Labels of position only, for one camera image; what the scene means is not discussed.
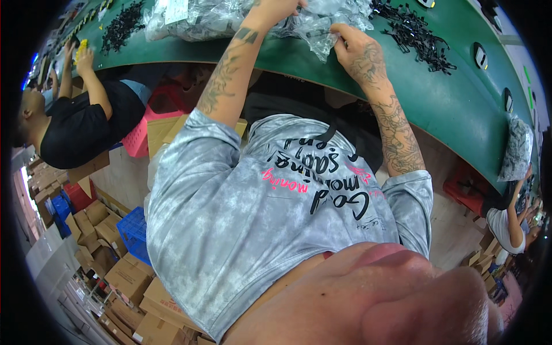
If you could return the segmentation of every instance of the black pants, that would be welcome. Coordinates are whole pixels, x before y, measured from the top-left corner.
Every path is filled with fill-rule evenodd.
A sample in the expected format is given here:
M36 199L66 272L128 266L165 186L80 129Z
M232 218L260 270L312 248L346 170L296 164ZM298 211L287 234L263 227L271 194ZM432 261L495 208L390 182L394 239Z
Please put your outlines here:
M276 114L293 114L324 122L330 128L316 139L328 141L336 130L339 131L375 173L383 163L378 122L375 116L359 112L359 109L357 103L333 109L325 101L323 86L264 72L249 89L243 112L249 127L257 120Z
M504 195L501 195L493 187L489 187L489 191L483 200L483 206L481 206L481 214L487 217L487 213L491 208L501 211L506 210L508 206L510 206L512 199L516 197L516 195L514 195L516 183L517 181L508 182L504 190Z

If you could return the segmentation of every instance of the finger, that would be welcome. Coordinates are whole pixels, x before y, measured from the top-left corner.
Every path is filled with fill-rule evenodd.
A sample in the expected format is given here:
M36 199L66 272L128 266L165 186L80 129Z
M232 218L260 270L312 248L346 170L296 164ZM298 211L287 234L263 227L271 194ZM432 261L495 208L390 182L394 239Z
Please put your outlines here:
M336 44L333 46L333 48L336 50L337 57L340 55L345 55L347 53L347 47L345 47L345 42L343 42L343 38L338 37Z
M351 28L347 24L342 24L342 23L332 24L332 26L330 27L330 32L340 33L341 37L345 41L352 39L353 35L355 34L355 31L353 28Z

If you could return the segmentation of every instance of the red plastic stool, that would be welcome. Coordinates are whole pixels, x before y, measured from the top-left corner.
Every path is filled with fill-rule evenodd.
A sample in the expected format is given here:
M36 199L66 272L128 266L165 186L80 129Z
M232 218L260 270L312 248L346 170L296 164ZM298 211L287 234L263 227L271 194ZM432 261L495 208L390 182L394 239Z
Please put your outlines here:
M84 190L82 190L81 186L78 185L78 183L75 183L74 185L67 183L63 186L63 190L65 191L65 193L67 193L67 196L69 197L71 204L73 204L76 212L85 209L92 202L98 199L96 197L96 191L94 190L94 184L92 183L92 180L90 180L90 192L92 194L91 198L86 195L86 193L84 192Z
M172 118L190 113L193 107L186 105L184 92L179 85L169 84L157 87L147 102L144 117L121 142L131 157L149 155L147 147L147 123L152 120Z
M463 191L463 181L471 178L470 189L467 193ZM453 177L443 183L443 191L455 202L467 207L473 213L483 218L481 207L483 206L484 195L489 188L489 183L480 173L473 169L464 160L461 160L456 168Z

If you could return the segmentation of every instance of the sticker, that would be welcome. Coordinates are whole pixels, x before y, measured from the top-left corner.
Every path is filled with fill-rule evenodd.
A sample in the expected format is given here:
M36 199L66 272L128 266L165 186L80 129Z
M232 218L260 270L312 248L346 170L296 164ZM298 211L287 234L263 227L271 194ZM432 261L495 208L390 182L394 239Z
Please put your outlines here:
M165 25L188 17L188 0L169 0L165 11Z
M139 335L138 333L134 332L134 334L132 335L132 337L136 340L138 340L139 342L142 342L142 340L144 340L144 337Z

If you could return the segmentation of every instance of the green workbench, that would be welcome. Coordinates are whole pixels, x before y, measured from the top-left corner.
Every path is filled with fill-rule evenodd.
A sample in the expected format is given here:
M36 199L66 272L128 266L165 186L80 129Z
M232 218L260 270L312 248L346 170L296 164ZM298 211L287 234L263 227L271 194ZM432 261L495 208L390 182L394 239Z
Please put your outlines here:
M218 62L229 39L189 43L179 38L167 37L146 42L143 30L127 40L120 52L98 53L102 47L103 24L105 29L120 12L122 3L131 0L115 0L114 5L99 22L94 18L77 34L88 39L88 45L97 51L97 70L149 62ZM146 0L143 9L151 9L155 0ZM397 7L404 1L393 0ZM75 18L74 23L99 4L90 1ZM508 136L507 115L503 111L503 90L508 87L514 99L514 113L533 126L524 90L508 55L493 29L488 25L469 0L437 2L433 9L426 9L415 0L410 1L418 16L425 16L429 30L450 45L447 60L458 69L452 75L429 72L425 62L416 61L414 49L404 54L390 35L388 21L381 17L373 20L374 31L367 33L383 47L388 76L405 114L413 125L434 136L478 170L491 184L502 192L504 183L496 182ZM489 67L476 67L473 59L473 43L479 42L489 57ZM294 39L267 37L261 46L255 67L306 79L365 99L358 85L345 73L332 50L326 64L322 63L306 42ZM536 141L533 145L533 166L537 166Z

